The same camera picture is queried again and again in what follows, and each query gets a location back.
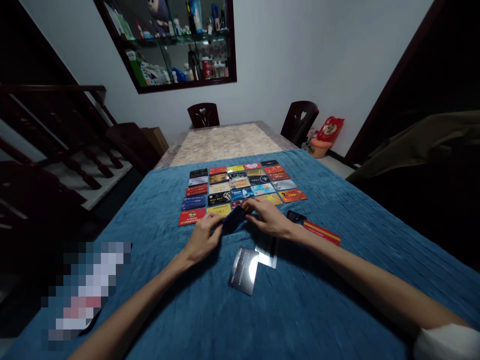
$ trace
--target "red card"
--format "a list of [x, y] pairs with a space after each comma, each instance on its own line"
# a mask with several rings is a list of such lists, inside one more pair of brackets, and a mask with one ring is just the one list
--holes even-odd
[[262, 164], [260, 164], [259, 162], [254, 162], [251, 164], [245, 164], [243, 165], [243, 167], [245, 168], [245, 170], [255, 170], [255, 169], [261, 169]]
[[244, 202], [246, 202], [247, 200], [237, 200], [237, 201], [232, 201], [231, 202], [231, 208], [232, 209], [235, 209], [237, 207], [237, 205], [240, 205], [240, 204], [243, 204]]
[[215, 174], [223, 174], [226, 172], [227, 172], [227, 168], [225, 166], [220, 166], [220, 167], [212, 167], [208, 173], [210, 175], [215, 175]]
[[178, 219], [178, 226], [195, 224], [198, 220], [200, 220], [204, 216], [205, 216], [204, 208], [181, 212], [180, 219]]
[[281, 199], [284, 203], [293, 203], [294, 201], [307, 200], [307, 195], [300, 189], [292, 189], [279, 191]]
[[189, 187], [185, 192], [185, 196], [189, 197], [193, 195], [203, 195], [206, 193], [207, 193], [207, 184], [203, 184], [203, 185]]
[[270, 166], [270, 167], [265, 167], [263, 170], [266, 171], [267, 174], [274, 174], [274, 173], [283, 173], [285, 169], [281, 167], [280, 165], [275, 165], [275, 166]]
[[318, 226], [313, 222], [307, 221], [307, 220], [303, 222], [303, 227], [307, 229], [309, 232], [314, 233], [315, 235], [318, 235], [322, 239], [327, 240], [328, 242], [331, 242], [332, 244], [335, 244], [338, 247], [340, 246], [340, 241], [342, 240], [340, 238], [340, 235], [334, 232], [331, 232], [330, 230], [327, 230], [326, 228]]
[[288, 175], [286, 172], [276, 172], [276, 173], [270, 174], [270, 179], [272, 181], [288, 180], [290, 179], [290, 175]]

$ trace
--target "glass cabinet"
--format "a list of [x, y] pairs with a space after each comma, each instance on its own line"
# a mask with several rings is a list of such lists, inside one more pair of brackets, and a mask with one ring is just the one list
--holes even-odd
[[237, 81], [233, 0], [93, 0], [139, 94]]

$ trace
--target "hand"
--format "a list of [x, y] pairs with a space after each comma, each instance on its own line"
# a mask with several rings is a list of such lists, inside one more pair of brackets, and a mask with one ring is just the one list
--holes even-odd
[[[289, 240], [295, 232], [295, 224], [266, 199], [250, 198], [243, 203], [243, 208], [249, 213], [246, 215], [246, 219], [264, 233]], [[260, 218], [251, 214], [253, 210], [258, 212]]]
[[199, 263], [217, 247], [224, 225], [218, 225], [213, 234], [211, 234], [211, 232], [212, 228], [220, 223], [224, 217], [225, 216], [220, 216], [216, 213], [207, 212], [207, 214], [195, 224], [190, 239], [188, 239], [188, 242], [180, 253], [187, 262], [192, 263], [192, 265]]

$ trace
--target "red bag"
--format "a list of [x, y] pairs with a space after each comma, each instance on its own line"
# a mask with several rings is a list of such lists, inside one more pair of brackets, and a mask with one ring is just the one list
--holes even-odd
[[321, 127], [321, 130], [316, 136], [316, 139], [328, 143], [333, 143], [337, 138], [340, 129], [344, 125], [344, 121], [345, 119], [330, 116]]

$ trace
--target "blue bedspread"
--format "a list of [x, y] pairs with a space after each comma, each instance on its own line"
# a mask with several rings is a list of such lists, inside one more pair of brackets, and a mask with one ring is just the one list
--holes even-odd
[[[94, 329], [187, 242], [193, 225], [177, 224], [191, 170], [272, 159], [308, 196], [308, 200], [281, 205], [284, 214], [296, 211], [340, 234], [343, 248], [419, 288], [480, 329], [480, 275], [302, 150], [151, 171], [98, 239], [130, 241], [133, 248], [130, 279], [103, 307]], [[295, 244], [279, 244], [277, 269], [258, 265], [253, 296], [228, 286], [239, 246], [253, 249], [255, 239], [261, 236], [249, 223], [224, 236], [209, 258], [170, 289], [127, 359], [411, 356], [412, 339]], [[5, 359], [64, 359], [88, 337], [66, 342], [64, 351], [40, 351], [40, 332], [47, 328], [46, 310], [37, 314]]]

